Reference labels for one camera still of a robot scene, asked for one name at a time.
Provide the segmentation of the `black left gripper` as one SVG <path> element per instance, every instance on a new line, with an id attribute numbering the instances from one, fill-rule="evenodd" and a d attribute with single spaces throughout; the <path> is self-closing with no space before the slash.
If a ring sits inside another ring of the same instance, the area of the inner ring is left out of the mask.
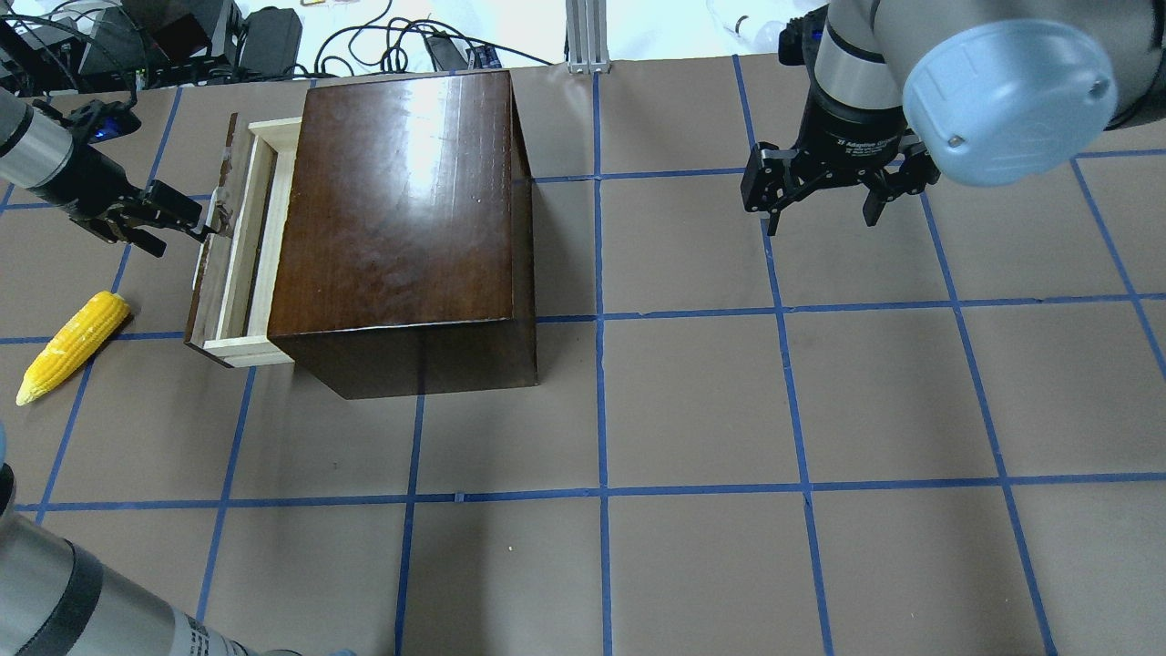
<path id="1" fill-rule="evenodd" d="M 129 242 L 153 258 L 163 258 L 167 244 L 148 228 L 175 230 L 199 242 L 208 239 L 201 204 L 162 181 L 152 181 L 143 190 L 120 196 L 99 213 L 98 220 L 113 241 Z"/>

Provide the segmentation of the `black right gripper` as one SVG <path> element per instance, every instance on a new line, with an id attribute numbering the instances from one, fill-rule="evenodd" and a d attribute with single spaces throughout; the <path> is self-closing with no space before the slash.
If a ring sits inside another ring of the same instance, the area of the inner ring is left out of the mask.
<path id="1" fill-rule="evenodd" d="M 821 190 L 866 186 L 863 219 L 874 227 L 888 203 L 919 195 L 940 178 L 902 108 L 855 108 L 812 87 L 791 149 L 751 147 L 742 171 L 742 209 L 765 213 L 766 235 L 774 237 L 793 203 Z"/>

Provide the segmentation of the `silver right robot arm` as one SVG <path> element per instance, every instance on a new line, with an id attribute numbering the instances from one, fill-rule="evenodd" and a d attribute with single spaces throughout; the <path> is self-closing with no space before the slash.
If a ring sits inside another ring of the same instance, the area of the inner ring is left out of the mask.
<path id="1" fill-rule="evenodd" d="M 1161 1 L 829 1 L 778 58 L 809 87 L 793 144 L 753 144 L 742 172 L 770 235 L 821 190 L 864 186 L 874 227 L 940 179 L 1007 186 L 1163 120 Z"/>

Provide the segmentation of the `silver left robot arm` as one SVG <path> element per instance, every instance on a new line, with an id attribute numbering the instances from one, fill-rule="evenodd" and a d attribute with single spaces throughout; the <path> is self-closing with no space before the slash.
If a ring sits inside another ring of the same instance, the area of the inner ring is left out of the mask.
<path id="1" fill-rule="evenodd" d="M 167 244 L 150 230 L 175 230 L 205 241 L 220 232 L 201 204 L 159 179 L 129 183 L 122 165 L 96 149 L 141 126 L 127 101 L 87 101 L 63 115 L 43 100 L 1 97 L 3 179 L 66 213 L 103 242 L 128 242 L 154 258 Z"/>

